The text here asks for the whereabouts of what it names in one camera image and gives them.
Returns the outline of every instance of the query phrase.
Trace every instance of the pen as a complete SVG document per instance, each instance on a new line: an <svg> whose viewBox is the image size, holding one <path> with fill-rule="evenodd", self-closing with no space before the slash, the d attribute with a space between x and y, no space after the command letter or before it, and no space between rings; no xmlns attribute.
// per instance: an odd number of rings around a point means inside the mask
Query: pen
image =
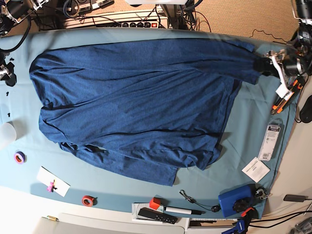
<svg viewBox="0 0 312 234"><path fill-rule="evenodd" d="M187 210L187 209L169 207L169 206L165 206L164 210L167 212L180 213L180 214L186 214L186 215L201 215L203 213L202 211Z"/></svg>

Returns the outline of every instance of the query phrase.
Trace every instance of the blue garment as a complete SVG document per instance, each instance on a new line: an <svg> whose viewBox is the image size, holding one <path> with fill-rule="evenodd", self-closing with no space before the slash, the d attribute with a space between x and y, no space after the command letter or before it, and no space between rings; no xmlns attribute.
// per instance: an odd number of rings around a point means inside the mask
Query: blue garment
<svg viewBox="0 0 312 234"><path fill-rule="evenodd" d="M251 44L160 39L46 51L30 68L39 128L105 170L172 186L178 168L220 155L242 81L255 84Z"/></svg>

